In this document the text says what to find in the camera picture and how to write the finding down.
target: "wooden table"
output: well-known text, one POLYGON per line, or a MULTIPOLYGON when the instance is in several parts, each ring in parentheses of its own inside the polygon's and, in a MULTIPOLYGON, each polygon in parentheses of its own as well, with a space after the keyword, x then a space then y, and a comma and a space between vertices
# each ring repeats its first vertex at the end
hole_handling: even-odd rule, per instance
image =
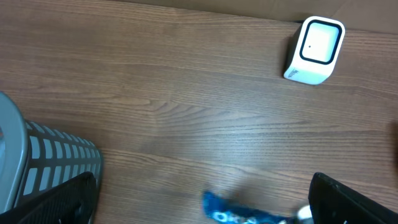
POLYGON ((288 215, 324 172, 398 211, 398 36, 348 30, 319 86, 300 24, 126 2, 0 2, 0 89, 102 149, 96 223, 212 223, 211 189, 288 215))

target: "brown cardboard box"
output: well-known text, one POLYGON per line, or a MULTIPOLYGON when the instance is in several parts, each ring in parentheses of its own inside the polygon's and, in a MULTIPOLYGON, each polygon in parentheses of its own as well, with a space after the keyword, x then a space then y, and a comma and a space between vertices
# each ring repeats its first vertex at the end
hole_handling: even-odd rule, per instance
POLYGON ((398 0, 126 0, 283 21, 331 17, 347 28, 398 34, 398 0))

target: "brown wall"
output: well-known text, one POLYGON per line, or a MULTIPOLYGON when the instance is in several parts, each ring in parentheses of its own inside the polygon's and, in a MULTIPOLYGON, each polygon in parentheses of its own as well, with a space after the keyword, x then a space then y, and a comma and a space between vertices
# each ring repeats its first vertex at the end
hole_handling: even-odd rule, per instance
POLYGON ((398 0, 125 0, 283 21, 338 19, 347 28, 398 34, 398 0))

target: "gray plastic basket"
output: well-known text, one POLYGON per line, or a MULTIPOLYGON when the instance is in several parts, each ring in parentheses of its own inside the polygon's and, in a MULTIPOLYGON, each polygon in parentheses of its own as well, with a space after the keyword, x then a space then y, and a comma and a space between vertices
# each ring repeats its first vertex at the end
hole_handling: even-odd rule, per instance
POLYGON ((103 156, 86 139, 24 120, 0 92, 0 213, 85 171, 100 187, 103 156))

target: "brown wooden tabletop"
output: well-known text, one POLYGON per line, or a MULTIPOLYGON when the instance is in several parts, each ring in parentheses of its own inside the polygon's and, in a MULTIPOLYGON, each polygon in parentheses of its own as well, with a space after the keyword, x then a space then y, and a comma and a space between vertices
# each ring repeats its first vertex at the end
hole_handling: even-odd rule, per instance
POLYGON ((300 24, 127 2, 0 1, 0 90, 105 159, 96 223, 212 223, 211 189, 284 215, 324 172, 398 212, 398 35, 347 30, 282 77, 300 24))

